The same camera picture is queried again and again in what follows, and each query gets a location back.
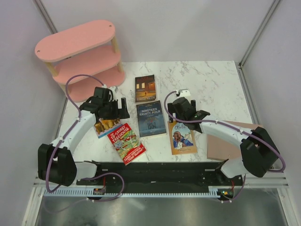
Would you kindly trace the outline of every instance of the white marble surface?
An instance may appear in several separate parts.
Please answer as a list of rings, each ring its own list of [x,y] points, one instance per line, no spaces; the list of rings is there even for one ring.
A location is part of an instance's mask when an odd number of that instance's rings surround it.
[[[194,62],[134,62],[124,63],[126,80],[119,86],[117,98],[127,98],[130,119],[128,122],[138,133],[135,104],[134,77],[155,74],[158,100],[163,105],[165,96],[176,89],[188,88],[191,98],[197,102],[197,109],[202,109],[223,120],[252,123],[246,99],[233,61],[194,61]],[[77,110],[68,102],[60,129],[62,135],[77,117]],[[210,161],[207,159],[206,135],[194,133],[198,153],[171,155],[168,134],[161,137],[141,139],[147,152],[134,161]],[[74,152],[75,161],[115,161],[122,162],[115,148],[107,137],[98,139],[93,128],[83,137]]]

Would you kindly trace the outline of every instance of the illustration of person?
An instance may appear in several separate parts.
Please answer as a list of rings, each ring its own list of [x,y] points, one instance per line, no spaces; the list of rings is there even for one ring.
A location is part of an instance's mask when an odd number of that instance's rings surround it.
[[[179,131],[174,132],[173,137],[174,137],[173,141],[174,141],[175,149],[181,149],[182,147],[193,146],[193,143],[185,139]]]

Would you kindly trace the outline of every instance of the shelf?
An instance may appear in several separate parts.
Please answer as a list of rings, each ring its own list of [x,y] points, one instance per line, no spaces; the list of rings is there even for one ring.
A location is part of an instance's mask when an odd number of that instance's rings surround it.
[[[60,62],[55,67],[58,76],[53,79],[59,84],[66,84],[69,78],[77,74],[95,75],[116,66],[120,57],[120,52],[114,53],[112,46],[99,46]],[[70,84],[85,78],[77,77]]]
[[[125,73],[119,72],[117,66],[115,66],[96,74],[94,77],[102,81],[107,87],[119,86],[125,79]],[[101,87],[101,84],[93,78],[87,78],[73,83],[68,86],[70,89],[70,97],[75,102],[87,100],[89,97],[93,96],[96,86]]]
[[[43,38],[35,54],[44,62],[56,62],[109,42],[115,26],[106,20],[94,20]]]

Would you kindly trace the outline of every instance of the red book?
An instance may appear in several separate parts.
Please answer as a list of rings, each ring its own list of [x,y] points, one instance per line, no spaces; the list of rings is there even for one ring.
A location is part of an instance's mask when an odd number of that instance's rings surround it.
[[[125,165],[128,165],[132,160],[146,151],[139,138],[127,123],[109,133],[108,137]]]

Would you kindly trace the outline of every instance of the rounded shelf top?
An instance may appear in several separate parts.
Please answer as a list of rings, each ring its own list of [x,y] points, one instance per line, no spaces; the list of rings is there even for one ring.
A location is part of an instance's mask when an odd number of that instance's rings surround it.
[[[49,35],[38,42],[35,54],[44,62],[56,62],[109,42],[115,26],[107,20],[94,20]]]

